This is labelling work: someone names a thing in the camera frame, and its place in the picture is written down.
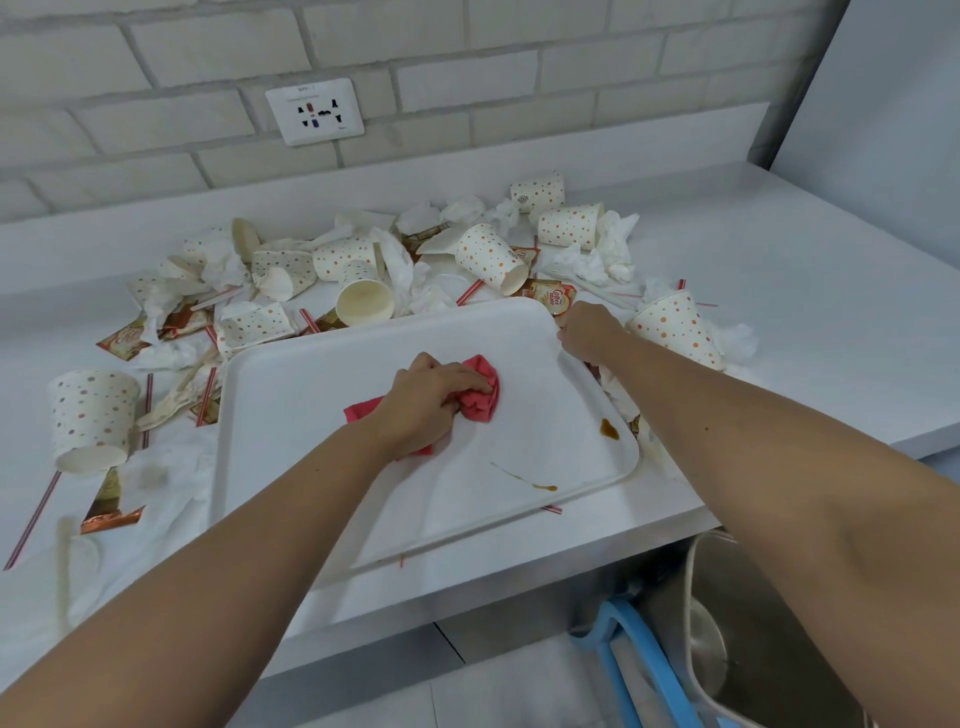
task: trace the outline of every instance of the white plastic tray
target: white plastic tray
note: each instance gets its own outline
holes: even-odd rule
[[[211,520],[246,502],[343,425],[345,407],[386,393],[396,370],[419,352],[443,362],[486,356],[500,374],[496,414],[485,425],[458,417],[435,455],[388,466],[324,577],[563,502],[636,466],[636,439],[588,369],[561,350],[550,314],[536,301],[507,299],[240,353],[225,385]],[[617,428],[619,440],[600,433],[603,419]]]

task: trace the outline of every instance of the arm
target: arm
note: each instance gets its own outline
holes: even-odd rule
[[[827,415],[577,303],[564,348],[608,367],[700,497],[880,725],[960,716],[960,489]]]
[[[436,442],[453,392],[490,391],[421,354],[367,418],[341,427],[132,584],[0,696],[6,728],[210,728],[259,678],[380,471]]]

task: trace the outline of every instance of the wall socket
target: wall socket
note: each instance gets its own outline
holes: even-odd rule
[[[267,101],[289,147],[364,132],[350,79],[271,88]]]

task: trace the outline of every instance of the pink rag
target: pink rag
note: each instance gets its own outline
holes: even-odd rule
[[[491,366],[481,354],[472,356],[464,362],[465,367],[470,367],[475,372],[482,375],[487,383],[493,388],[489,394],[483,392],[458,392],[453,397],[460,402],[460,412],[468,420],[474,420],[478,423],[488,423],[493,418],[493,412],[496,410],[496,404],[500,399],[500,377],[496,369]],[[372,400],[362,401],[344,410],[347,415],[347,422],[352,423],[361,420],[380,404],[382,397],[374,397]],[[423,449],[411,453],[413,455],[432,455],[433,446],[428,445]]]

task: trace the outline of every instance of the hand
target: hand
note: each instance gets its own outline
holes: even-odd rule
[[[612,344],[630,336],[605,306],[578,301],[557,319],[564,350],[588,364],[607,364]]]
[[[433,445],[453,427],[460,403],[450,395],[468,389],[489,393],[487,380],[463,364],[441,364],[428,353],[401,369],[394,386],[369,417],[394,459]]]

